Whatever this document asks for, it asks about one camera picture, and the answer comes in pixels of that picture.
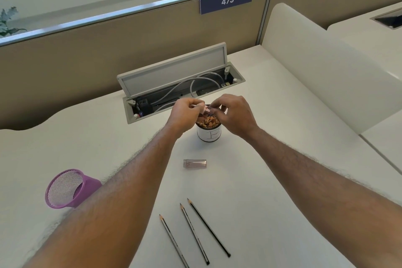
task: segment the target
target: white panel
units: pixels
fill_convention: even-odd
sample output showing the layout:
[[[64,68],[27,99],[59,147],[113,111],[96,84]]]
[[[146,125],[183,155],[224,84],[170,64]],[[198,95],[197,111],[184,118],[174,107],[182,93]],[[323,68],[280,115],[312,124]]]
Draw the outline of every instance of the white panel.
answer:
[[[211,71],[226,63],[226,43],[221,43],[119,74],[117,79],[126,96],[135,98],[186,77]]]
[[[262,46],[360,134],[402,109],[402,82],[285,4]]]

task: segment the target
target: white desk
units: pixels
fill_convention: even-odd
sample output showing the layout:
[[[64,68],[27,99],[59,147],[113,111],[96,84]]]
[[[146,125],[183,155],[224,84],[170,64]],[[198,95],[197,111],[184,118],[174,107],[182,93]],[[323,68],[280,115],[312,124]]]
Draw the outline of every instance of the white desk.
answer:
[[[264,48],[256,46],[228,59],[246,82],[227,92],[248,100],[262,128],[323,164],[402,200],[402,177]],[[222,93],[206,96],[205,101]],[[48,208],[43,199],[55,174],[74,167],[104,178],[167,121],[169,111],[127,125],[123,96],[118,91],[72,106],[29,130],[0,131],[1,267],[21,265],[47,225],[63,212]],[[185,170],[183,159],[207,159],[207,169]],[[231,258],[189,208],[187,197]],[[213,143],[199,140],[195,128],[178,140],[131,267],[182,266],[158,214],[164,216],[190,267],[205,266],[179,202],[185,205],[212,268],[352,267],[299,212],[258,154],[225,128]]]
[[[402,3],[397,3],[338,22],[330,26],[328,31],[373,58],[385,71],[402,81],[402,28],[392,30],[370,19],[401,7]],[[402,111],[362,135],[402,170]]]

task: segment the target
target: cable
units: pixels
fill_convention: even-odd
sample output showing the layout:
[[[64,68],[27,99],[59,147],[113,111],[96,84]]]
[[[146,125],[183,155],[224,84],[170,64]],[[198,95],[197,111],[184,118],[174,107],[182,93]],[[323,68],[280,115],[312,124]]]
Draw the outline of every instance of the cable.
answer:
[[[173,90],[175,90],[178,86],[180,86],[180,85],[183,84],[184,82],[188,82],[188,81],[195,80],[195,79],[203,79],[203,80],[212,81],[212,82],[214,82],[214,83],[218,86],[219,89],[221,88],[221,86],[220,86],[217,82],[215,82],[213,79],[209,79],[209,78],[207,78],[207,77],[190,77],[190,78],[185,79],[184,81],[181,81],[180,83],[178,83],[178,84],[177,84],[176,86],[174,86],[167,94],[165,94],[165,95],[164,95],[163,97],[161,97],[159,100],[157,100],[157,101],[151,103],[151,105],[155,105],[156,103],[162,101],[162,100],[163,100],[164,98],[166,98]]]
[[[198,75],[197,77],[202,77],[202,76],[208,75],[208,74],[214,74],[214,75],[219,76],[219,78],[222,80],[222,84],[225,83],[224,79],[223,79],[218,73],[215,73],[215,72],[203,73],[203,74]],[[191,82],[191,84],[190,84],[190,94],[191,94],[191,96],[192,96],[193,98],[195,98],[195,96],[193,96],[193,85],[194,85],[194,82],[195,82],[195,80],[193,80],[193,81]]]
[[[163,108],[165,108],[165,107],[167,107],[167,106],[169,106],[169,105],[171,105],[172,103],[174,104],[174,103],[176,103],[176,101],[170,102],[170,103],[166,103],[165,105],[162,105],[162,106],[159,107],[157,110],[155,110],[154,113],[155,113],[155,112],[158,112],[159,110],[161,110],[161,109],[163,109]]]

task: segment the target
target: pencil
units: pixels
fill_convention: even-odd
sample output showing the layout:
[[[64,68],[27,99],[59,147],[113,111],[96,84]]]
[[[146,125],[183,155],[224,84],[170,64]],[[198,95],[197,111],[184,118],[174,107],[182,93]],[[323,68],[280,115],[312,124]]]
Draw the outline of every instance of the pencil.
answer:
[[[168,235],[169,235],[174,247],[176,248],[176,251],[177,251],[178,255],[180,256],[181,260],[183,261],[184,267],[190,268],[188,266],[187,262],[186,262],[186,259],[184,258],[183,254],[181,253],[180,248],[177,245],[177,242],[174,240],[174,237],[173,237],[171,231],[169,230],[169,227],[166,224],[166,221],[163,219],[163,216],[161,214],[159,214],[159,219],[160,219],[160,221],[162,221],[162,224],[165,227],[166,232],[168,233]]]
[[[200,240],[199,240],[197,234],[195,233],[195,229],[194,229],[193,225],[191,224],[190,218],[188,217],[187,212],[186,212],[186,210],[184,209],[184,207],[183,207],[182,204],[180,204],[180,209],[182,210],[182,212],[183,212],[183,214],[184,214],[184,217],[185,217],[186,220],[187,220],[187,223],[188,223],[188,225],[189,225],[189,227],[190,227],[190,229],[191,229],[191,232],[193,232],[195,241],[197,242],[197,244],[198,244],[198,246],[199,246],[199,248],[200,248],[200,250],[201,250],[201,253],[202,253],[203,257],[204,257],[205,263],[207,263],[207,265],[209,265],[209,260],[208,260],[207,254],[205,253],[204,248],[202,247],[201,242],[200,242]]]
[[[222,244],[222,242],[219,240],[218,236],[216,236],[216,234],[214,233],[214,231],[211,229],[211,227],[208,225],[208,223],[205,221],[204,217],[202,217],[201,213],[197,210],[197,208],[195,207],[195,205],[193,204],[193,202],[191,200],[188,200],[188,203],[190,204],[190,206],[194,209],[194,211],[197,213],[197,215],[199,216],[199,218],[202,220],[202,222],[204,223],[204,225],[208,228],[208,230],[211,232],[212,236],[216,239],[216,241],[218,242],[218,244],[222,247],[222,249],[224,250],[224,252],[228,255],[228,258],[230,257],[230,253],[229,251],[225,248],[225,246]]]

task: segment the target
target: mesh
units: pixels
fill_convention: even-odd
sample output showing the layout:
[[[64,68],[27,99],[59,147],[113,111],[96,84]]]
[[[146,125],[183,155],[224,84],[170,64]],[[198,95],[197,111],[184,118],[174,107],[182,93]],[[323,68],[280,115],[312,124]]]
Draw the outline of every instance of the mesh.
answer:
[[[77,171],[61,174],[50,186],[47,197],[53,206],[66,205],[73,200],[74,192],[82,184],[82,176]]]

